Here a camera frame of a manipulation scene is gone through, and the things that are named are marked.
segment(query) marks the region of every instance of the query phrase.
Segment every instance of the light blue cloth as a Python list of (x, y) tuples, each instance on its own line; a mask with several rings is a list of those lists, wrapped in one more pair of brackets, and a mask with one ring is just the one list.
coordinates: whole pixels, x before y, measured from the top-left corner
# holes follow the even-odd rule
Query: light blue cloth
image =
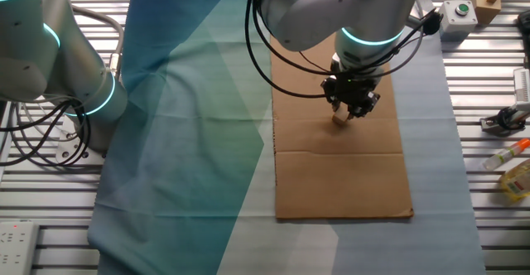
[[(129, 105), (89, 228), (99, 273), (484, 274), (437, 36), (393, 75), (416, 216), (280, 223), (271, 89), (246, 53), (245, 3), (131, 1)], [(255, 34), (253, 46), (269, 73)]]

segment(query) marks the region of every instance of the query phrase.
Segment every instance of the electrical outlet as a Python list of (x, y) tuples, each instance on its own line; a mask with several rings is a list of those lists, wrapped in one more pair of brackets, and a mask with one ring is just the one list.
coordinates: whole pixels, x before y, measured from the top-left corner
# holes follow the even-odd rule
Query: electrical outlet
[(30, 274), (38, 232), (32, 222), (0, 223), (0, 274)]

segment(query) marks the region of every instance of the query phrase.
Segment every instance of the brown cardboard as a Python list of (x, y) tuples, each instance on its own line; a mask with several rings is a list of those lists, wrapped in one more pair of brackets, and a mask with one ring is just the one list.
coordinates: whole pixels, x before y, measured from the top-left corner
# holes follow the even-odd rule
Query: brown cardboard
[(479, 23), (489, 25), (500, 13), (502, 8), (501, 0), (470, 0), (473, 3), (475, 13)]
[[(276, 41), (273, 45), (290, 60), (305, 63)], [(305, 55), (328, 68), (333, 52), (331, 37)], [(272, 56), (272, 80), (285, 89), (322, 94), (324, 78)], [(414, 215), (391, 78), (384, 77), (376, 91), (382, 98), (374, 111), (345, 126), (331, 121), (325, 99), (273, 92), (278, 219)]]

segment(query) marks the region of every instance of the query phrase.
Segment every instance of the yellow object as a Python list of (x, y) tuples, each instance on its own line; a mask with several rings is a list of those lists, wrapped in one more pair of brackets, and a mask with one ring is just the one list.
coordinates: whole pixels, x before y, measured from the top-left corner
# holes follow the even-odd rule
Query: yellow object
[(500, 177), (504, 191), (512, 200), (530, 196), (530, 160), (507, 171)]

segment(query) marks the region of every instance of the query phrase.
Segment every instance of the orange cap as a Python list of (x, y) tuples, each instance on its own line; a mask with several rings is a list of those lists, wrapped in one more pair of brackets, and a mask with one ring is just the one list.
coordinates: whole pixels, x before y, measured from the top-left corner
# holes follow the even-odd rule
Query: orange cap
[(527, 147), (530, 147), (530, 139), (523, 138), (520, 141), (517, 142), (517, 145), (521, 148), (521, 151), (524, 150)]

